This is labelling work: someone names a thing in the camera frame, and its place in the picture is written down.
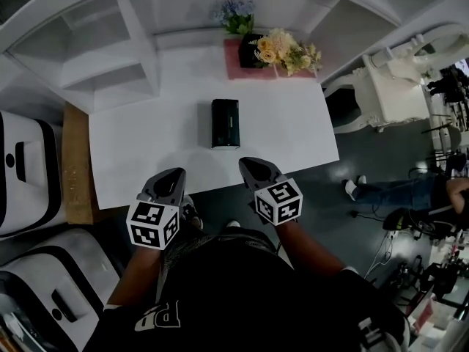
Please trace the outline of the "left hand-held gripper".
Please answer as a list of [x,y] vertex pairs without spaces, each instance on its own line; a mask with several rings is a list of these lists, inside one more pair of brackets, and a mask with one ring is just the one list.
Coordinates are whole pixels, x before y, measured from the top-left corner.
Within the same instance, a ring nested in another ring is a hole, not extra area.
[[186,171],[167,169],[152,176],[130,205],[126,224],[135,246],[164,250],[180,230]]

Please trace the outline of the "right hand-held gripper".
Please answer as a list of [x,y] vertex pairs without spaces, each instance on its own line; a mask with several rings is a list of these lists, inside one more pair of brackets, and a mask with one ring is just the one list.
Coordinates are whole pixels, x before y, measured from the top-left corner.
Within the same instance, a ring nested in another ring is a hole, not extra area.
[[253,196],[251,205],[264,224],[278,226],[301,215],[302,192],[274,163],[242,157],[238,164],[245,187]]

